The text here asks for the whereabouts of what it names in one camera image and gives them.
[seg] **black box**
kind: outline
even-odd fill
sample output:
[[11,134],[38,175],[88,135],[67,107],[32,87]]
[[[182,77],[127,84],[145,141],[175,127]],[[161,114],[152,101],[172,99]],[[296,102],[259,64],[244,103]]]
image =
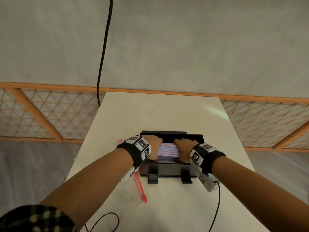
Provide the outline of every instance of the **black box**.
[[[140,135],[156,135],[163,139],[164,143],[173,143],[174,139],[196,140],[204,143],[202,134],[187,134],[187,132],[174,131],[142,131]],[[160,163],[146,160],[139,167],[142,177],[148,177],[148,183],[158,183],[158,178],[181,178],[183,184],[191,184],[191,178],[196,178],[196,168],[188,163]]]

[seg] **plaid shirt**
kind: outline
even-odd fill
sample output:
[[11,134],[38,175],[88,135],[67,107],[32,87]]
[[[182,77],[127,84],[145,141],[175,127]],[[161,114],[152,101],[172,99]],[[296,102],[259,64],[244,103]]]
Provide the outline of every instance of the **plaid shirt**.
[[55,207],[26,205],[0,218],[0,231],[76,232],[72,220]]

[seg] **black wire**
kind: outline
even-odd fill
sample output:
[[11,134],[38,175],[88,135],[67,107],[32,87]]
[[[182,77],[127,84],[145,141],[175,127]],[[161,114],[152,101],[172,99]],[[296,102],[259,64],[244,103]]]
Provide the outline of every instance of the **black wire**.
[[99,220],[101,220],[104,216],[106,216],[106,215],[108,215],[108,214],[115,214],[115,215],[117,216],[117,218],[118,218],[117,226],[116,226],[116,228],[112,231],[112,232],[114,232],[114,231],[117,229],[118,225],[119,225],[119,216],[118,216],[116,213],[107,213],[107,214],[101,216],[100,219],[98,219],[98,221],[97,221],[97,222],[94,224],[94,226],[91,228],[91,230],[95,227],[95,225],[99,222]]
[[220,197],[221,197],[220,185],[219,185],[219,182],[218,182],[218,181],[214,181],[214,183],[218,183],[218,187],[219,187],[219,202],[218,202],[218,207],[217,207],[217,210],[216,210],[216,214],[214,215],[214,220],[213,220],[213,222],[212,222],[212,224],[211,224],[211,228],[209,229],[208,232],[211,232],[212,226],[214,225],[214,221],[215,221],[215,219],[216,219],[216,217],[217,217],[217,213],[218,213],[219,206],[220,206]]
[[110,25],[110,23],[111,23],[111,18],[112,18],[113,3],[114,3],[114,0],[109,0],[109,10],[108,10],[108,17],[107,17],[106,28],[105,28],[104,43],[103,43],[103,51],[102,51],[102,57],[101,57],[101,62],[100,62],[100,68],[99,68],[99,70],[98,70],[98,83],[97,83],[98,106],[101,105],[101,103],[100,103],[100,97],[99,97],[99,93],[98,93],[98,89],[99,89],[99,87],[100,87],[100,79],[101,79],[102,65],[103,65],[103,60],[104,60],[104,55],[105,55],[105,49],[106,49],[106,42],[107,42],[107,35],[108,35],[109,25]]

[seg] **white table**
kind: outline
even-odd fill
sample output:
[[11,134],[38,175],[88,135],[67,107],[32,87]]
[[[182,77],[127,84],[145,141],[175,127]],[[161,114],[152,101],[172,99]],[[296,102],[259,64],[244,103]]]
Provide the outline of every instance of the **white table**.
[[[68,178],[112,151],[117,139],[139,134],[141,130],[203,134],[207,143],[254,170],[218,98],[107,92]],[[207,192],[198,179],[193,179],[191,185],[181,184],[180,179],[165,178],[159,178],[159,184],[148,184],[147,178],[141,178],[141,182],[147,203],[126,201],[119,183],[89,220],[88,228],[103,214],[116,212],[120,217],[117,232],[209,230],[218,204],[218,191]],[[212,231],[268,231],[220,186],[221,203]],[[116,217],[108,215],[93,231],[111,231],[116,223]]]

